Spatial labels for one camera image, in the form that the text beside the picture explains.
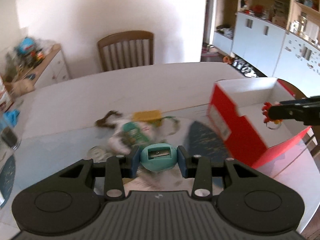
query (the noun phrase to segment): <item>red gear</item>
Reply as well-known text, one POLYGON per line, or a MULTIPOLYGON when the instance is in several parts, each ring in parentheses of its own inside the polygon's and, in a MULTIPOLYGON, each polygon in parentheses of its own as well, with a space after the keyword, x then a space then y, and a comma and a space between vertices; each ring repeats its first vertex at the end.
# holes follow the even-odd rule
POLYGON ((271 108, 272 104, 269 102, 264 103, 262 110, 262 114, 266 116, 266 118, 264 119, 264 123, 268 123, 268 122, 274 122, 275 124, 278 124, 280 122, 282 122, 283 120, 272 120, 269 117, 269 109, 271 108))

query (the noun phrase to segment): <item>teal pencil sharpener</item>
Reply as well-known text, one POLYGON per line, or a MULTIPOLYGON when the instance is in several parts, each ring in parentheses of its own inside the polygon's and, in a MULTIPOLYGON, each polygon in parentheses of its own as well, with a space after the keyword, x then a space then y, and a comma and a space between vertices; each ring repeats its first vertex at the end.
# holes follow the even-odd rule
POLYGON ((141 152, 140 162, 149 171, 170 170, 178 162, 177 149, 167 143, 150 145, 141 152))

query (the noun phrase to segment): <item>open cardboard box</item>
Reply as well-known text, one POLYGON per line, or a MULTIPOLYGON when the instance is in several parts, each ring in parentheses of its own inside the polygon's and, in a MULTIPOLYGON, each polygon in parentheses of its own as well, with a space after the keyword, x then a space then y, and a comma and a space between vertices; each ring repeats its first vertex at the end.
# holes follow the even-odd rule
POLYGON ((278 130, 263 122, 265 102, 287 100, 294 97, 276 78, 223 80, 214 85, 207 114, 230 154, 258 168, 296 145, 309 130, 295 120, 284 120, 278 130))

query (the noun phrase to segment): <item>white wall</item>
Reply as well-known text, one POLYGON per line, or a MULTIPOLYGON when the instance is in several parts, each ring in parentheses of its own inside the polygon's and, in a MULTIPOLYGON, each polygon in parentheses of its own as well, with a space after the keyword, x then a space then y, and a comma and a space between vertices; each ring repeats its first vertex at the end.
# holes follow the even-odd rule
POLYGON ((20 27, 62 44, 72 77, 101 71, 96 43, 126 30, 155 34, 155 63, 200 60, 206 0, 16 0, 20 27))
POLYGON ((0 51, 20 39, 15 0, 0 0, 0 51))

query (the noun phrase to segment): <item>wooden chair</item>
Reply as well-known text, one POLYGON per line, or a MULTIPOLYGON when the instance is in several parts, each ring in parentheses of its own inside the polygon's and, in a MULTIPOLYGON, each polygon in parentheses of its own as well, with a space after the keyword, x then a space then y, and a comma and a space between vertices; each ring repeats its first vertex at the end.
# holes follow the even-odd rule
POLYGON ((104 71, 153 65, 153 33, 128 31, 98 41, 104 71))

